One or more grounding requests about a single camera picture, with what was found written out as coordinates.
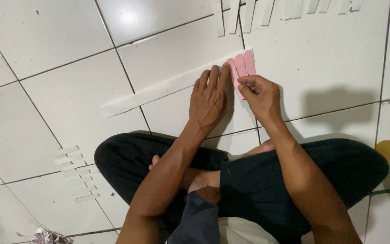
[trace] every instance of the tile grout line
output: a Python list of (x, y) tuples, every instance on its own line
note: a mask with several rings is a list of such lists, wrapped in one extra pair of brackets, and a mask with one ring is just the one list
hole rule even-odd
[(388, 19), (387, 19), (387, 28), (386, 28), (385, 52), (384, 52), (384, 57), (383, 57), (383, 70), (382, 70), (382, 83), (381, 83), (381, 88), (380, 88), (379, 114), (377, 116), (376, 138), (375, 138), (375, 142), (374, 142), (374, 147), (376, 147), (377, 137), (379, 134), (380, 114), (381, 114), (381, 109), (382, 109), (383, 82), (384, 82), (384, 75), (385, 75), (385, 68), (386, 68), (387, 42), (389, 39), (389, 26), (390, 26), (390, 2), (389, 2), (389, 14), (388, 14)]

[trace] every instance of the hand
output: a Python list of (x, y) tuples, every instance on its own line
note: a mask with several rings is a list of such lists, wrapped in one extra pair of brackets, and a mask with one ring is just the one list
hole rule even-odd
[(259, 75), (242, 76), (237, 80), (238, 89), (246, 98), (255, 117), (266, 127), (283, 122), (281, 116), (281, 91), (273, 83)]
[(211, 71), (204, 70), (195, 82), (189, 107), (188, 125), (195, 126), (195, 129), (199, 129), (204, 137), (207, 137), (224, 118), (227, 107), (225, 86), (230, 81), (230, 67), (228, 63), (224, 63), (222, 73), (219, 67), (214, 65)]

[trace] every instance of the pink foam strip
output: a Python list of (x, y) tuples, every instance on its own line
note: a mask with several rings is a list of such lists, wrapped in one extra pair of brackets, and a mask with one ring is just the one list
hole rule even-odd
[(245, 97), (240, 93), (239, 89), (237, 88), (240, 83), (237, 81), (239, 78), (239, 75), (237, 74), (236, 65), (234, 64), (234, 59), (228, 59), (227, 63), (231, 66), (231, 78), (233, 79), (233, 85), (234, 89), (237, 92), (237, 97), (239, 97), (240, 100), (244, 100)]
[(252, 51), (247, 50), (243, 54), (243, 58), (245, 60), (245, 66), (246, 66), (246, 70), (248, 72), (248, 75), (256, 75), (257, 72), (255, 71), (255, 64), (253, 62)]

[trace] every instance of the left hand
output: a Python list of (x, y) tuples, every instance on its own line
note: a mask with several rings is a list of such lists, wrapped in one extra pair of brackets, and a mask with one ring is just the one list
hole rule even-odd
[(222, 72), (217, 65), (214, 65), (211, 70), (204, 70), (195, 82), (189, 107), (188, 125), (195, 126), (204, 137), (207, 137), (224, 118), (227, 107), (225, 86), (230, 81), (230, 66), (224, 63)]

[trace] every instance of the right hand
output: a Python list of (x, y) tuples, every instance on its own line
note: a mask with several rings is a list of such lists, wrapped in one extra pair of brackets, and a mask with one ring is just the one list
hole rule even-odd
[(264, 127), (283, 122), (278, 84), (259, 75), (242, 76), (237, 81), (240, 83), (240, 93), (248, 101), (255, 118)]

